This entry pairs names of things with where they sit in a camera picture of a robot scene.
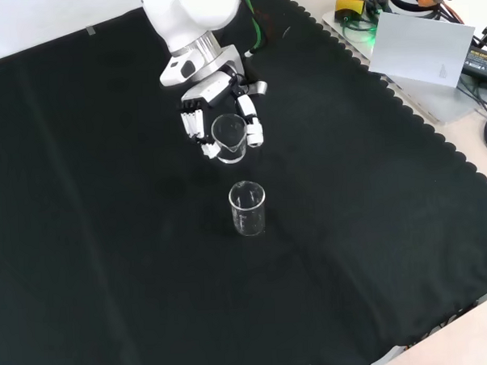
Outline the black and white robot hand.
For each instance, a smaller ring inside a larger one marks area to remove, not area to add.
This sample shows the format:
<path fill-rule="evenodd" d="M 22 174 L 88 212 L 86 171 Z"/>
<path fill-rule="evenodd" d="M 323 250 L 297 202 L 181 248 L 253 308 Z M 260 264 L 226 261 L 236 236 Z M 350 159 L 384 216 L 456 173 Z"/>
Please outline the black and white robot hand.
<path fill-rule="evenodd" d="M 203 81 L 197 82 L 181 98 L 180 114 L 189 139 L 200 145 L 206 157 L 218 157 L 221 147 L 206 133 L 204 110 L 214 107 L 226 97 L 231 97 L 235 100 L 241 118 L 247 124 L 247 144 L 251 148 L 262 146 L 263 126 L 251 97 L 265 95 L 266 92 L 267 84 L 264 81 L 248 82 L 244 75 L 227 65 Z"/>

